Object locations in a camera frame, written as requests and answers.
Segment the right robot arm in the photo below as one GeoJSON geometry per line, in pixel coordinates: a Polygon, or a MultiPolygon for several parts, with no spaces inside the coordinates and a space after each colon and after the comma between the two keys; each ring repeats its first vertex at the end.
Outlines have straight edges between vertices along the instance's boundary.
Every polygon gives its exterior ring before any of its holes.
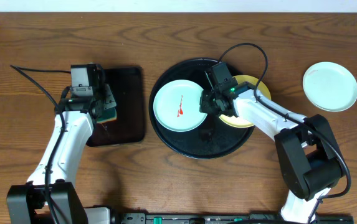
{"type": "Polygon", "coordinates": [[[282,177],[289,193],[280,215],[287,223],[312,223],[319,204],[338,181],[346,187],[351,176],[328,121],[317,114],[308,118],[265,97],[257,85],[238,83],[225,63],[206,70],[211,90],[204,90],[200,110],[216,116],[242,118],[274,140],[282,177]]]}

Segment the green yellow sponge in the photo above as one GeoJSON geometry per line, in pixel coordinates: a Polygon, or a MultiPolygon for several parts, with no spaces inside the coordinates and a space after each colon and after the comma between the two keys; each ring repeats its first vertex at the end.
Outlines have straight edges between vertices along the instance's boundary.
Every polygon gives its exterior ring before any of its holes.
{"type": "Polygon", "coordinates": [[[101,117],[97,119],[97,123],[107,123],[117,119],[117,111],[115,108],[109,108],[103,111],[101,117]]]}

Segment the yellow plate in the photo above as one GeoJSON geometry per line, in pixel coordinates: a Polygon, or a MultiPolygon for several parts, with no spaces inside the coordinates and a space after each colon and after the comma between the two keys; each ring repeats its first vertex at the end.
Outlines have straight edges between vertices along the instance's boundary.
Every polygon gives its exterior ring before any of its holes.
{"type": "MultiPolygon", "coordinates": [[[[244,83],[244,82],[249,82],[252,85],[256,85],[258,82],[258,79],[255,77],[252,77],[250,75],[236,75],[234,78],[237,80],[238,84],[244,83]]],[[[262,92],[262,94],[268,98],[272,99],[271,94],[267,86],[261,82],[258,85],[258,89],[262,92]]],[[[220,115],[219,119],[224,122],[225,124],[228,124],[229,126],[232,126],[234,128],[249,128],[252,127],[253,124],[246,119],[240,118],[240,117],[235,117],[235,116],[226,116],[226,115],[220,115]]]]}

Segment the light blue plate top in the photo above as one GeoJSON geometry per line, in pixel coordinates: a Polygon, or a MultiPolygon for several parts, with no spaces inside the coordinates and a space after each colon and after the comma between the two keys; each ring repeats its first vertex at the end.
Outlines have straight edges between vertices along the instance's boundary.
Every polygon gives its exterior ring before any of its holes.
{"type": "Polygon", "coordinates": [[[351,108],[357,100],[357,81],[344,66],[319,62],[303,75],[303,91],[308,100],[325,111],[340,112],[351,108]]]}

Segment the light blue plate bottom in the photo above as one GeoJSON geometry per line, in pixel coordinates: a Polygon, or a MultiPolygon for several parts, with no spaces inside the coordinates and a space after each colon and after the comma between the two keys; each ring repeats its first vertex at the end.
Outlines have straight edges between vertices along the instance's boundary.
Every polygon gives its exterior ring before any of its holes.
{"type": "Polygon", "coordinates": [[[174,80],[163,85],[153,102],[153,114],[164,128],[186,132],[197,128],[207,114],[200,112],[203,88],[189,80],[174,80]]]}

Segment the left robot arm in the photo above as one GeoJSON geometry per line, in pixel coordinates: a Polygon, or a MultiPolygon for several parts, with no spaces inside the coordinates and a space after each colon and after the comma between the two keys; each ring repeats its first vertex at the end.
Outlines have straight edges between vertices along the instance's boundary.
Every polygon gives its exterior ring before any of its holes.
{"type": "Polygon", "coordinates": [[[55,100],[36,81],[54,106],[55,124],[44,155],[24,185],[7,194],[12,223],[119,223],[119,214],[107,206],[84,207],[75,191],[75,179],[87,141],[97,121],[116,102],[101,65],[72,65],[72,84],[55,100]]]}

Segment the light blue plate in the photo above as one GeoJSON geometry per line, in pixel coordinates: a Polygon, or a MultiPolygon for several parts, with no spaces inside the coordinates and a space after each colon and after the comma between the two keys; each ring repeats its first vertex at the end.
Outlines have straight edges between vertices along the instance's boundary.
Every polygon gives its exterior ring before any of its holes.
{"type": "Polygon", "coordinates": [[[203,88],[189,80],[174,80],[163,85],[153,102],[153,114],[164,128],[186,132],[197,128],[207,114],[200,112],[203,88]]]}
{"type": "Polygon", "coordinates": [[[344,66],[319,62],[303,75],[303,91],[308,100],[325,111],[340,112],[351,108],[357,100],[357,81],[344,66]]]}

